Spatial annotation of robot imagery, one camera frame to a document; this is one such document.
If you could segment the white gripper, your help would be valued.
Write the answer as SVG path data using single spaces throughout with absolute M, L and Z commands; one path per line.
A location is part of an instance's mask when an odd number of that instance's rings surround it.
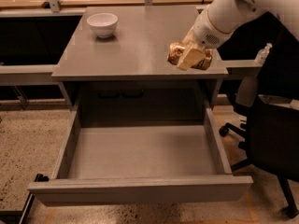
M 202 48 L 217 49 L 225 43 L 232 34 L 218 31 L 210 22 L 207 14 L 199 14 L 194 25 L 182 39 L 184 44 L 193 42 Z M 199 64 L 206 57 L 205 53 L 194 47 L 187 47 L 178 59 L 177 68 L 188 70 Z

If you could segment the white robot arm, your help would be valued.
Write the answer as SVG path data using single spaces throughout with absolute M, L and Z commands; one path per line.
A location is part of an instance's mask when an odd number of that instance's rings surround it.
M 185 50 L 177 67 L 188 70 L 205 59 L 207 49 L 216 49 L 241 25 L 264 13 L 275 16 L 299 39 L 299 0 L 214 0 L 196 18 L 182 40 Z

